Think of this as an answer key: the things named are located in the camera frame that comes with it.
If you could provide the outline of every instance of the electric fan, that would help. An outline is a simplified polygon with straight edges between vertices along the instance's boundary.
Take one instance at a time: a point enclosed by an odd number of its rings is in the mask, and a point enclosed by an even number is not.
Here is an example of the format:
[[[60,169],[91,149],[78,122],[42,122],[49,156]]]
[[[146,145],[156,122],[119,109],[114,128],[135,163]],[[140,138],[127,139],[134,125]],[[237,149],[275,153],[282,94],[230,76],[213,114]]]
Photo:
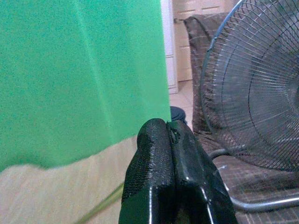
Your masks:
[[[200,89],[206,122],[225,148],[217,155],[299,171],[299,1],[239,1],[207,51]]]

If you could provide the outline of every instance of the tiled floor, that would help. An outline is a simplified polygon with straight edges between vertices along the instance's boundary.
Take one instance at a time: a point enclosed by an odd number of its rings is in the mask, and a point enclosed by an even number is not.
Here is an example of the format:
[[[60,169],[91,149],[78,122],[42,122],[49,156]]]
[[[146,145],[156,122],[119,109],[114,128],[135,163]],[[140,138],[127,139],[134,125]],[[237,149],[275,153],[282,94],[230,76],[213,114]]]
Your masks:
[[[170,94],[170,105],[182,108],[186,113],[186,121],[192,129],[193,88],[192,80],[178,83],[178,93]]]

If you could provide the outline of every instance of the green screen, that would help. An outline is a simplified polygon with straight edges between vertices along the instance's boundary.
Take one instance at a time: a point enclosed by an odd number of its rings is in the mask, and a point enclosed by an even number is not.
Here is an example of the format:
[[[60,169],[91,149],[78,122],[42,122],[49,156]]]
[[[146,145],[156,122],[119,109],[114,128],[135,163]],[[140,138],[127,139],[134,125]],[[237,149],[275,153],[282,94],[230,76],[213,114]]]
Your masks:
[[[170,119],[160,1],[0,2],[0,171],[96,154]]]

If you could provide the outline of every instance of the fan stand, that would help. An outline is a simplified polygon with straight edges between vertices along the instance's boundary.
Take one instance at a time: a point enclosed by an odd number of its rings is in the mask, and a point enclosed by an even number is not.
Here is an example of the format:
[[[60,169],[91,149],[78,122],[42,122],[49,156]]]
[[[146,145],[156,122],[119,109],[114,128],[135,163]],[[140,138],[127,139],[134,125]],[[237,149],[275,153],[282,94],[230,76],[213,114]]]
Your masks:
[[[230,155],[226,149],[218,149],[209,154],[211,160],[222,156],[222,155]],[[278,209],[286,209],[290,207],[299,206],[299,194],[276,198],[271,200],[265,200],[256,203],[243,202],[239,201],[233,197],[230,197],[234,207],[236,210],[240,210],[247,213],[258,213],[258,212],[267,212]]]

